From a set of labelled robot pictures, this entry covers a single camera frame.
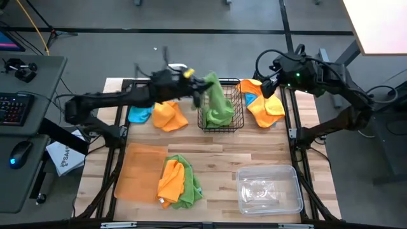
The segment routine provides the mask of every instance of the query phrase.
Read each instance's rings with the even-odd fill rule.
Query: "keyboard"
[[[33,95],[0,93],[0,126],[23,126],[33,102]]]

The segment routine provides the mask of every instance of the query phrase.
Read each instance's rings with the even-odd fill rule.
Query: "orange cloth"
[[[184,193],[185,169],[177,160],[167,161],[163,177],[158,182],[157,198],[165,209],[171,203],[178,202],[180,194]]]
[[[240,82],[240,87],[243,93],[252,93],[254,95],[263,95],[260,89],[261,82],[258,80],[242,80]]]
[[[253,114],[260,127],[268,128],[286,114],[280,99],[275,95],[268,99],[263,97],[260,85],[261,82],[258,80],[242,80],[240,82],[242,92],[258,96],[247,108]]]
[[[179,109],[178,103],[172,101],[163,102],[163,104],[156,103],[151,117],[153,125],[166,132],[177,130],[188,124],[188,120]]]
[[[268,99],[260,95],[247,108],[253,114],[257,124],[263,128],[271,127],[285,114],[281,101],[275,95]]]

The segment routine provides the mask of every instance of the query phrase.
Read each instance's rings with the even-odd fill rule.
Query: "monitor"
[[[4,29],[0,29],[0,51],[24,52],[25,48],[8,34]]]

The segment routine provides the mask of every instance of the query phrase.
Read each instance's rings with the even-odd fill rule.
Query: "green cloth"
[[[224,97],[223,88],[216,73],[209,73],[203,78],[205,82],[212,82],[213,85],[206,91],[209,97],[209,105],[204,106],[203,124],[208,128],[229,125],[235,114],[231,101]]]
[[[189,209],[195,201],[202,198],[202,188],[197,177],[193,174],[192,166],[181,155],[168,156],[168,160],[177,160],[182,163],[185,170],[184,193],[178,198],[178,202],[171,204],[174,209],[183,207]]]

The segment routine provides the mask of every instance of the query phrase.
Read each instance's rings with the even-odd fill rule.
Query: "towel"
[[[254,94],[249,93],[249,92],[245,93],[244,95],[245,95],[245,98],[246,98],[246,106],[250,105],[258,97],[257,95],[254,95]]]
[[[189,209],[193,204],[200,200],[202,196],[202,188],[199,180],[192,171],[192,166],[185,160],[181,155],[174,155],[167,157],[167,160],[177,160],[182,163],[185,168],[185,182],[184,182],[184,193],[178,199],[178,202],[171,204],[174,209],[180,207]]]
[[[213,83],[206,91],[209,97],[209,106],[202,109],[205,115],[204,123],[206,123],[206,127],[216,128],[229,125],[235,112],[231,101],[224,97],[223,88],[216,73],[209,73],[204,80]]]
[[[151,108],[137,108],[132,106],[128,114],[128,120],[132,123],[145,123],[151,115]]]
[[[168,160],[157,191],[157,198],[164,209],[176,203],[180,194],[184,193],[184,180],[184,165],[177,160]]]
[[[177,130],[188,124],[188,120],[184,117],[179,109],[177,102],[156,103],[153,109],[153,125],[161,128],[166,132]]]
[[[253,114],[260,127],[271,127],[276,121],[285,116],[284,108],[279,98],[272,95],[265,99],[261,93],[261,82],[258,80],[242,80],[240,87],[246,93],[246,106]]]

